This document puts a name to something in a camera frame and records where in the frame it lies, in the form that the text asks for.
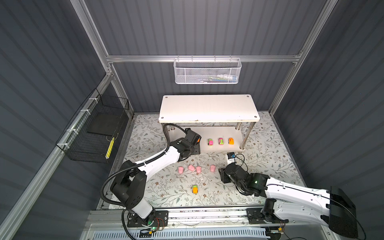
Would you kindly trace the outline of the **green orange toy truck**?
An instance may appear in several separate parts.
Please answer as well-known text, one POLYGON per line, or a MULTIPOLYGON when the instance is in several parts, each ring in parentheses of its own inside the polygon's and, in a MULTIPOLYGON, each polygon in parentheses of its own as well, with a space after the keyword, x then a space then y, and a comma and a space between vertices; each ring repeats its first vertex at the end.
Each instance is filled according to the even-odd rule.
POLYGON ((193 194, 197 194, 198 193, 198 186, 197 185, 193 185, 193 194))

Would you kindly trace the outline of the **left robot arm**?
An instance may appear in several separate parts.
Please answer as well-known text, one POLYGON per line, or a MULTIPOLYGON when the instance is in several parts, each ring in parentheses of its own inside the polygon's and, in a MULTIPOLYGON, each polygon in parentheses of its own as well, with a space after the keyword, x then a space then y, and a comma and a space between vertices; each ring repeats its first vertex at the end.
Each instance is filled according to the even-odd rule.
POLYGON ((201 136, 192 129, 176 124, 162 124, 167 145, 164 150, 135 163, 125 161, 121 168, 108 176, 101 186, 101 199, 110 204, 122 206, 140 217, 146 225, 152 223, 156 210, 145 198, 148 180, 164 168, 182 162, 191 155, 200 153, 201 136), (170 140, 168 127, 175 127, 185 134, 183 138, 170 140))

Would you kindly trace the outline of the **pink green toy car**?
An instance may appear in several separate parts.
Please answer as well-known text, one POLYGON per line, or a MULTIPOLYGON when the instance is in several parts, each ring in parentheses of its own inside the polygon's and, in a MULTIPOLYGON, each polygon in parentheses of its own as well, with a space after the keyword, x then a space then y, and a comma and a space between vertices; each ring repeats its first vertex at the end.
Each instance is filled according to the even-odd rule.
POLYGON ((219 138, 218 141, 219 141, 220 146, 224 145, 224 139, 223 138, 219 138))

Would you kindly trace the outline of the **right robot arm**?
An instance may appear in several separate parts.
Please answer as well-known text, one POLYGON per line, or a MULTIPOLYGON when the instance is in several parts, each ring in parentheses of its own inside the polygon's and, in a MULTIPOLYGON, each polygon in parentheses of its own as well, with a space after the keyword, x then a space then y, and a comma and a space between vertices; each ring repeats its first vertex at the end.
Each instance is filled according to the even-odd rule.
POLYGON ((236 163, 219 169, 224 184, 241 195, 265 198, 261 209, 247 209, 250 224, 287 224, 295 220, 328 227, 334 233, 358 239, 363 230, 356 206, 340 188, 312 189, 288 184, 265 174, 248 173, 236 163))

